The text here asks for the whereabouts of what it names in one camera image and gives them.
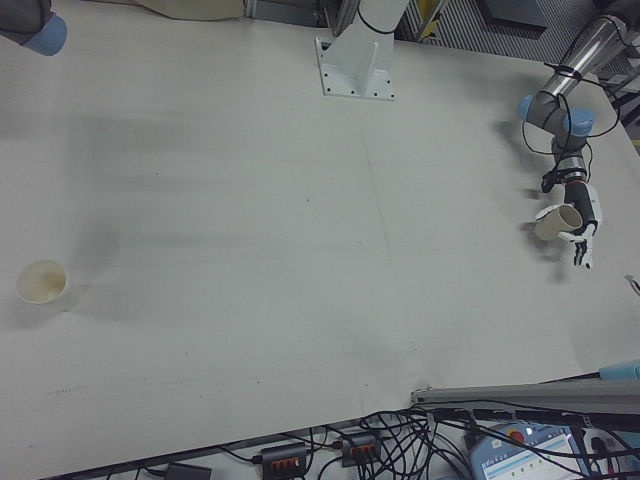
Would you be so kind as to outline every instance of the white table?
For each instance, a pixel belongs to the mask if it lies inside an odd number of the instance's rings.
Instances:
[[[398,43],[395,103],[321,95],[316,31],[58,0],[0,49],[0,477],[26,480],[637,356],[640,159],[594,139],[594,271],[521,230],[540,64]],[[570,100],[613,111],[598,89]],[[530,130],[532,143],[549,138]],[[49,315],[20,269],[67,265]]]

